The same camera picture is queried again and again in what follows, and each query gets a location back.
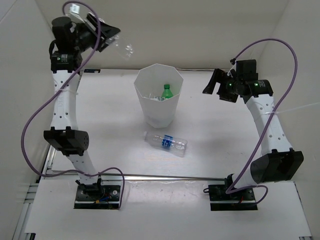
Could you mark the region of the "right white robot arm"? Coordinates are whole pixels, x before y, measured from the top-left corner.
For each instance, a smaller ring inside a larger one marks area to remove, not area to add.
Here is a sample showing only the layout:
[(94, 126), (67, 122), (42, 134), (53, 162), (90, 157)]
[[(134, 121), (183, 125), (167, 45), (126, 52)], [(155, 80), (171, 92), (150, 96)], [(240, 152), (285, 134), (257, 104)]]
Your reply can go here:
[(216, 68), (203, 94), (211, 95), (216, 84), (220, 100), (235, 103), (243, 99), (258, 132), (257, 149), (261, 150), (259, 158), (251, 156), (240, 173), (227, 177), (226, 197), (236, 200), (247, 187), (290, 181), (304, 155), (288, 141), (276, 113), (274, 91), (268, 80), (259, 79), (256, 60), (237, 61), (228, 72)]

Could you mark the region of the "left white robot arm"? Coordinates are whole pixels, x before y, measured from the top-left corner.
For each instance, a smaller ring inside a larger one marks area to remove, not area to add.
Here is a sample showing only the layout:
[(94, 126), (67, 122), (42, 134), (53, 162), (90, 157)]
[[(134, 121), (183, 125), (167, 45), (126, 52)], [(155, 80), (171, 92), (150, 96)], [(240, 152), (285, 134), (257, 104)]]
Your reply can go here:
[(79, 171), (76, 183), (93, 200), (103, 198), (105, 188), (89, 157), (89, 134), (78, 128), (76, 92), (80, 77), (77, 69), (81, 67), (83, 52), (89, 48), (102, 52), (119, 32), (119, 28), (105, 24), (92, 13), (84, 20), (72, 13), (52, 21), (55, 39), (49, 46), (49, 58), (57, 97), (50, 129), (45, 130), (43, 136)]

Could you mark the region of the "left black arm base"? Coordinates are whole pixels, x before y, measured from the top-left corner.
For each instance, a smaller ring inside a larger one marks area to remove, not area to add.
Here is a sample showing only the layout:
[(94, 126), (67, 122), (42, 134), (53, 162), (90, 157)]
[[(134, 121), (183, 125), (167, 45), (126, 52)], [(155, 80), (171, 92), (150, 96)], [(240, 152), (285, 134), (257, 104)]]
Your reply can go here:
[(78, 210), (119, 210), (122, 205), (123, 187), (121, 185), (96, 183), (83, 184), (79, 180), (74, 200), (74, 209)]

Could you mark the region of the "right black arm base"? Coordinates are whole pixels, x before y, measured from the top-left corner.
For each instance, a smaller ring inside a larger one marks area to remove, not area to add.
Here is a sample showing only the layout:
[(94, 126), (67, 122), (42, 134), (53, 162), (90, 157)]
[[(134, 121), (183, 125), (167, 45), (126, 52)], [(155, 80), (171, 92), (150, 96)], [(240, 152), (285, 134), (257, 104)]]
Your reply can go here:
[(255, 194), (252, 188), (246, 188), (235, 193), (226, 194), (232, 184), (232, 177), (228, 176), (222, 184), (209, 184), (203, 189), (209, 194), (210, 210), (213, 212), (222, 211), (256, 211)]

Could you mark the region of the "crushed green plastic bottle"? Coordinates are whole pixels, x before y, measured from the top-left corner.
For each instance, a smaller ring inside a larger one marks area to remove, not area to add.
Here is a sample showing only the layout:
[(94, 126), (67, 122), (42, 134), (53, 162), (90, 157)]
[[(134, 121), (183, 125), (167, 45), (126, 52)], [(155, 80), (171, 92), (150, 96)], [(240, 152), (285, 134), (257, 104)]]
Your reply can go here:
[(162, 92), (162, 95), (161, 95), (160, 100), (161, 100), (161, 101), (165, 101), (165, 100), (167, 100), (167, 99), (172, 98), (172, 97), (174, 96), (174, 94), (173, 94), (172, 91), (171, 91), (171, 86), (170, 86), (170, 84), (165, 84), (163, 87), (164, 87), (164, 90), (163, 90), (163, 92)]

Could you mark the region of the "clear plastic bottle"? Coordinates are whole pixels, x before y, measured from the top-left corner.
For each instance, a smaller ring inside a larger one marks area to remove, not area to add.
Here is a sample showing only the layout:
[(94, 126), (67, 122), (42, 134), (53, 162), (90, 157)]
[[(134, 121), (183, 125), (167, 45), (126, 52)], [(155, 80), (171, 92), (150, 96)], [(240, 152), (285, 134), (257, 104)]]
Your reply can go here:
[(121, 35), (121, 31), (113, 38), (115, 38), (115, 42), (108, 47), (116, 48), (117, 53), (123, 59), (128, 60), (134, 53), (133, 46), (125, 40), (125, 38)]

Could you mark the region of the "clear bottle green blue label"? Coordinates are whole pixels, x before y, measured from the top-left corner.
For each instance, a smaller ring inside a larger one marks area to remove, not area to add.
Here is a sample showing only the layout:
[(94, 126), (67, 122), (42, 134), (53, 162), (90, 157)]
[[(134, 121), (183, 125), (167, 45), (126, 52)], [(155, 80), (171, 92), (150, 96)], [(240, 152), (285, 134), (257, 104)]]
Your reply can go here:
[(161, 97), (160, 95), (156, 95), (153, 92), (146, 92), (142, 95), (145, 99), (149, 99), (149, 100), (153, 100), (153, 101), (157, 101), (157, 102), (162, 102), (164, 100), (163, 97)]

